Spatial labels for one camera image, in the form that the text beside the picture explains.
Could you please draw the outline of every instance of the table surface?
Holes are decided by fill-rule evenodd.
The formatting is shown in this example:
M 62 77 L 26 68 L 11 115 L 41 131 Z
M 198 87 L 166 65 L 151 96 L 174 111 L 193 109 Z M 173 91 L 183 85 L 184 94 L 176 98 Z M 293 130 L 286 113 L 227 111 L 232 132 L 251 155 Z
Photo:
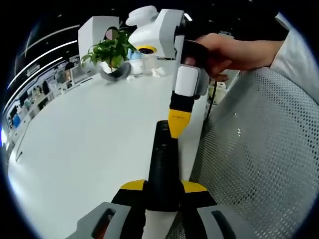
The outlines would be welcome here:
M 107 83 L 99 74 L 51 101 L 30 122 L 9 159 L 20 209 L 42 238 L 62 239 L 121 185 L 147 179 L 157 121 L 168 117 L 172 77 Z M 181 178 L 188 180 L 207 96 L 195 101 L 179 138 Z M 143 238 L 166 236 L 175 213 L 147 212 Z

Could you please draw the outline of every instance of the white pot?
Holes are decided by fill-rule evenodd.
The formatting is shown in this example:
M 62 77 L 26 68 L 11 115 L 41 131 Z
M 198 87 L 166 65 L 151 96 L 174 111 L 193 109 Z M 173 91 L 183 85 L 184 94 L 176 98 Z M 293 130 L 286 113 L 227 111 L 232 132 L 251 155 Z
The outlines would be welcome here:
M 144 62 L 142 59 L 130 60 L 131 65 L 131 75 L 139 75 L 143 73 L 144 70 Z
M 112 70 L 111 70 L 111 68 L 109 67 L 109 65 L 105 61 L 99 62 L 99 65 L 102 67 L 103 71 L 107 74 L 110 74 L 110 73 L 112 73 L 112 71 L 114 72 L 116 70 L 116 68 L 112 68 Z

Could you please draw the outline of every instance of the white robot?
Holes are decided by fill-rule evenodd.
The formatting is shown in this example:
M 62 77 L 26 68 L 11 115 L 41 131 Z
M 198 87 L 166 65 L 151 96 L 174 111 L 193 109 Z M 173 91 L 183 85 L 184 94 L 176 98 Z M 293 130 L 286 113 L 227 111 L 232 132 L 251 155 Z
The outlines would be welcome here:
M 178 138 L 187 127 L 195 96 L 207 92 L 209 76 L 203 69 L 208 50 L 193 41 L 185 41 L 186 20 L 182 10 L 145 6 L 132 11 L 126 21 L 136 25 L 129 42 L 141 53 L 176 60 L 173 93 L 168 124 L 173 138 Z M 195 58 L 195 65 L 185 64 L 186 57 Z

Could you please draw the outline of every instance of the white cloth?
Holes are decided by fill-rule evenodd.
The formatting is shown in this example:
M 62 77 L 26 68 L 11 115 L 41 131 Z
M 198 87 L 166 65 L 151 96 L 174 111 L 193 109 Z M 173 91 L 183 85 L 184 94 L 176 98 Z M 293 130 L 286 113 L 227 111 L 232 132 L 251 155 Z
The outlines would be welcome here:
M 293 81 L 319 104 L 319 69 L 314 56 L 297 30 L 281 14 L 276 18 L 290 31 L 270 69 Z

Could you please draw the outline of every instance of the black cable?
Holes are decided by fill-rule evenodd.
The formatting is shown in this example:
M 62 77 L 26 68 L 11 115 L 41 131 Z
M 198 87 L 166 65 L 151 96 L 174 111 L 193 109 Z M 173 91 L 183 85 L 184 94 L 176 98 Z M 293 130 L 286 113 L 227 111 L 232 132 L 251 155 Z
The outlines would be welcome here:
M 208 118 L 209 118 L 209 114 L 210 114 L 210 110 L 211 110 L 211 107 L 213 106 L 213 103 L 214 103 L 214 98 L 215 98 L 215 94 L 216 94 L 216 89 L 217 89 L 217 81 L 215 81 L 215 84 L 214 84 L 214 91 L 213 91 L 213 95 L 212 95 L 212 99 L 211 99 L 211 102 L 210 102 L 210 105 L 209 105 L 209 109 L 208 109 L 208 112 L 207 112 L 207 115 L 206 115 L 206 118 L 204 120 L 204 123 L 206 123 L 208 121 Z

